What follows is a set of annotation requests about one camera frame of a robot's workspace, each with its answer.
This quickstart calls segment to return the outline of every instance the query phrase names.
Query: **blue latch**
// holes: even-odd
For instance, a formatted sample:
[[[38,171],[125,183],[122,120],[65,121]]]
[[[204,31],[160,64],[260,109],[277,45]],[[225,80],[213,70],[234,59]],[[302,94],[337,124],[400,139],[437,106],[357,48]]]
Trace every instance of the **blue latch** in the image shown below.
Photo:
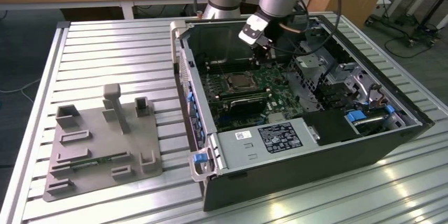
[[[188,97],[186,97],[188,101],[192,101],[192,97],[193,97],[193,92],[189,91]]]
[[[208,155],[206,153],[200,153],[193,155],[193,163],[200,164],[205,163],[208,161]]]
[[[366,118],[361,110],[349,111],[349,113],[346,114],[346,117],[350,122],[354,122],[354,121],[358,121]]]
[[[385,110],[389,114],[394,112],[394,108],[392,107],[392,105],[385,106]]]

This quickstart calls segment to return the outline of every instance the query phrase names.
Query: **white box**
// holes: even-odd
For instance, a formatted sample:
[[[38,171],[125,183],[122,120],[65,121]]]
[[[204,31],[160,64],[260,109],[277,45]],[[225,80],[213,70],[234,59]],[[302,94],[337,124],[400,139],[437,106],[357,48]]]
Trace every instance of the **white box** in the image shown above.
[[[389,8],[390,1],[389,0],[377,0],[374,9],[372,11],[372,14],[377,17],[381,17],[385,13],[385,10]]]

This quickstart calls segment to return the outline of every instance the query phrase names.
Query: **metal table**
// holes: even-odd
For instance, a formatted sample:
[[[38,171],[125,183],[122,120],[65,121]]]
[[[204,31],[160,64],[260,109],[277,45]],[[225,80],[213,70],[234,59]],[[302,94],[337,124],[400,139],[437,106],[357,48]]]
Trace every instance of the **metal table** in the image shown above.
[[[333,13],[324,14],[334,22]],[[374,165],[212,212],[201,211],[170,63],[169,19],[64,24],[56,30],[0,223],[440,223],[448,220],[448,109],[345,19],[340,31],[437,122]],[[164,173],[42,201],[54,110],[100,107],[101,85],[121,102],[154,102]]]

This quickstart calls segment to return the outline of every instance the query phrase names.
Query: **white label sticker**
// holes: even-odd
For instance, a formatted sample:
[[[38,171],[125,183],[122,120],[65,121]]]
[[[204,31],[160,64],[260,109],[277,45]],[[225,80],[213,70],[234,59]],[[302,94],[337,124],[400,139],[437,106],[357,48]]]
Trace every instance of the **white label sticker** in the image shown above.
[[[250,131],[236,132],[234,136],[237,140],[252,137]]]

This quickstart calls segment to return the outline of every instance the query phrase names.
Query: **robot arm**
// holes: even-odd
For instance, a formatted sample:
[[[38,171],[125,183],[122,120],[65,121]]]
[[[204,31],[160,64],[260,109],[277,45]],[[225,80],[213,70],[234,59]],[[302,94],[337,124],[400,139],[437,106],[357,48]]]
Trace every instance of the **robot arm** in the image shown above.
[[[252,46],[265,46],[269,39],[262,32],[270,22],[288,16],[296,5],[296,0],[260,0],[258,11],[248,18],[238,37]]]

